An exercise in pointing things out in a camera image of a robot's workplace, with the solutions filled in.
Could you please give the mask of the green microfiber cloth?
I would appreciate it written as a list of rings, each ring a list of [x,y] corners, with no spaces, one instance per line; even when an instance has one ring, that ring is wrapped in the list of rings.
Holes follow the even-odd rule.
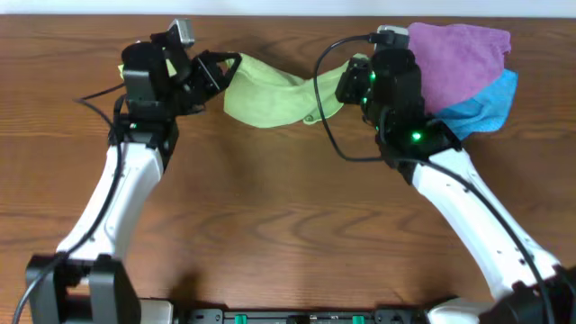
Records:
[[[336,90],[347,64],[318,75],[317,100],[311,78],[284,72],[244,53],[241,57],[224,95],[224,112],[239,122],[259,129],[296,122],[312,125],[344,106]]]

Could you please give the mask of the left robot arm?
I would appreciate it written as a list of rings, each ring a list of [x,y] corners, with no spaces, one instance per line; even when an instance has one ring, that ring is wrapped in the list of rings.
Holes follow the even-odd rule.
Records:
[[[55,253],[36,255],[13,313],[36,323],[172,323],[175,305],[140,298],[123,263],[144,202],[162,179],[179,136],[176,120],[224,92],[242,57],[203,51],[177,29],[153,34],[121,54],[121,83],[108,124],[102,175],[78,222]]]

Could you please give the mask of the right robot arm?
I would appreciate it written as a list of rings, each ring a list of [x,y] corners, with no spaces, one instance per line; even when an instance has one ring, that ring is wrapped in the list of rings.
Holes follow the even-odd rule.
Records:
[[[460,140],[425,114],[420,70],[407,49],[352,58],[337,99],[361,106],[386,164],[427,198],[468,249],[489,286],[491,306],[451,300],[430,323],[573,323],[575,271],[564,268],[514,220],[483,182]]]

